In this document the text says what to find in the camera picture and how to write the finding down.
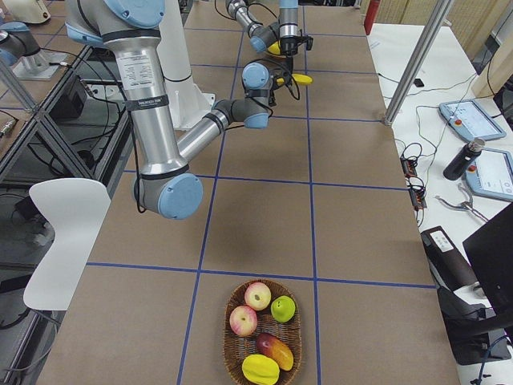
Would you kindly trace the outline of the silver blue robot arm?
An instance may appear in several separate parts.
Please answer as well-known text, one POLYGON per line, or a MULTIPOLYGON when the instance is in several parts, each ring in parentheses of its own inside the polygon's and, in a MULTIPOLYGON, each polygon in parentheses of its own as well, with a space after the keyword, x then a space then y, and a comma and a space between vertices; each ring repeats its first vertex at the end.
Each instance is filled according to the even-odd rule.
POLYGON ((293 77, 293 39, 300 35, 297 3, 280 2, 279 16, 268 26, 249 8, 248 1, 226 4, 227 15, 242 26, 256 51, 285 43, 285 61, 255 59, 242 71, 243 98, 207 100, 192 79, 177 2, 66 2, 68 36, 115 56, 133 124, 133 197, 139 211, 175 220, 190 217, 204 194, 190 161, 229 128, 265 128, 276 89, 287 87, 298 95, 293 77))
POLYGON ((277 43, 279 55, 293 57, 297 54, 302 39, 298 25, 298 1, 279 1, 277 20, 268 25, 251 13, 248 1, 226 1, 225 8, 228 16, 243 27, 255 52, 263 53, 277 43))

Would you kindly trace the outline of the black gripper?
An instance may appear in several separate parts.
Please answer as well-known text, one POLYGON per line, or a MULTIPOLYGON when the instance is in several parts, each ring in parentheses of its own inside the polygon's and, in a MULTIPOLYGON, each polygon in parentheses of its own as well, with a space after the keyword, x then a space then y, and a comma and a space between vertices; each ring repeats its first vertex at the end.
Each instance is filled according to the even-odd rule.
POLYGON ((279 88, 285 87, 291 95, 293 92, 294 78, 292 73, 283 64, 269 60, 269 71, 272 74, 271 91, 274 92, 279 88))
POLYGON ((298 52, 298 42, 296 35, 286 35, 280 37, 280 55, 294 56, 298 52))

